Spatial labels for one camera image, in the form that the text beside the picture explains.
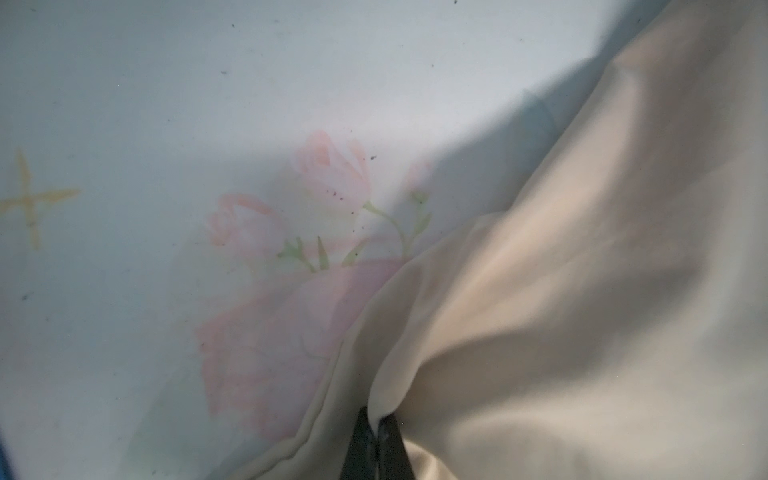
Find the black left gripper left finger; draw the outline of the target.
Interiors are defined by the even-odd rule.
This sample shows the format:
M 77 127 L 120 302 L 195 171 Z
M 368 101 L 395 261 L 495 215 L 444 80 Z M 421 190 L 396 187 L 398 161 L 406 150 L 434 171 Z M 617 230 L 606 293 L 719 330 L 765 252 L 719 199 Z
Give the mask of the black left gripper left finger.
M 366 407 L 358 411 L 339 479 L 377 479 L 377 437 L 369 424 Z

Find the beige shorts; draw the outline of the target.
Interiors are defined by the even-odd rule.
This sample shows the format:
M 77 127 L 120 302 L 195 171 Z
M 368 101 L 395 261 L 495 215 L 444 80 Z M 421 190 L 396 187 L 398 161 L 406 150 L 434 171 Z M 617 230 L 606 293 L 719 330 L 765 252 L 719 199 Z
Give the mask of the beige shorts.
M 240 477 L 336 479 L 388 415 L 420 479 L 766 477 L 765 2 L 670 3 L 507 212 L 368 303 Z

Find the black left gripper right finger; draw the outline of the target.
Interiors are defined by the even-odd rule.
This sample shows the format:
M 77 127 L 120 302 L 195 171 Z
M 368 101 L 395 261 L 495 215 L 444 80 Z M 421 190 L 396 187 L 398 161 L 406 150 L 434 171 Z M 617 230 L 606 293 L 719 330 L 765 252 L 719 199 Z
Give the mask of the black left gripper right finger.
M 394 414 L 384 417 L 377 430 L 378 478 L 380 480 L 415 480 L 404 441 Z

